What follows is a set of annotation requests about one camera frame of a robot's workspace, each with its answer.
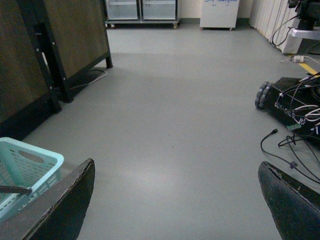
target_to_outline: black metal frame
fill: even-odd
[[[49,86],[50,94],[56,97],[52,81],[50,81],[50,74],[48,72],[47,66],[44,62],[42,52],[45,53],[46,60],[51,72],[51,77],[55,86],[60,88],[62,93],[62,100],[66,103],[73,101],[74,96],[70,91],[70,83],[75,79],[79,78],[82,74],[93,68],[96,64],[101,62],[103,59],[106,60],[106,68],[112,68],[113,63],[111,59],[110,46],[108,41],[107,32],[105,32],[108,52],[98,57],[95,61],[91,62],[76,74],[66,77],[66,73],[60,58],[59,50],[56,45],[55,36],[52,31],[50,20],[48,17],[48,12],[45,7],[43,0],[17,0],[20,6],[20,10],[23,13],[23,19],[27,25],[28,32],[32,44],[35,46],[35,51],[37,53],[37,58],[41,67],[41,70],[46,78],[47,85]],[[107,20],[107,9],[105,8],[104,0],[99,0],[101,14],[103,22],[101,24],[105,25]]]
[[[58,112],[55,110],[55,107],[52,106],[52,96],[46,93],[1,122],[0,138],[9,137],[21,141],[53,113]]]
[[[28,0],[16,0],[25,24],[25,27],[27,29],[27,32],[29,33],[29,37],[31,40],[31,44],[33,46],[35,55],[37,57],[44,81],[46,83],[46,86],[48,88],[49,98],[48,101],[50,101],[50,104],[53,107],[53,110],[58,113],[61,111],[61,106],[58,102],[57,95],[55,93],[54,87],[53,87],[53,81],[50,76],[50,74],[47,71],[46,63],[43,59],[40,44],[37,41],[36,38],[36,32],[34,29],[34,25],[37,24],[37,19],[34,13],[33,6],[30,1]]]

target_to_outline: white curtain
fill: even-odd
[[[250,26],[257,29],[271,42],[275,30],[296,15],[295,9],[288,7],[288,0],[254,0]],[[281,43],[286,38],[289,28],[296,28],[298,24],[299,20],[297,18],[284,24],[274,35],[274,43],[276,45]],[[289,34],[286,41],[277,48],[284,54],[296,54],[301,41],[301,38]]]

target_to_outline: whiteboard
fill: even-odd
[[[201,28],[234,28],[239,0],[202,0]]]

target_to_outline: glass-door cabinet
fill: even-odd
[[[181,0],[106,0],[107,26],[115,24],[173,24],[181,19]]]
[[[138,20],[136,0],[106,0],[108,20]]]

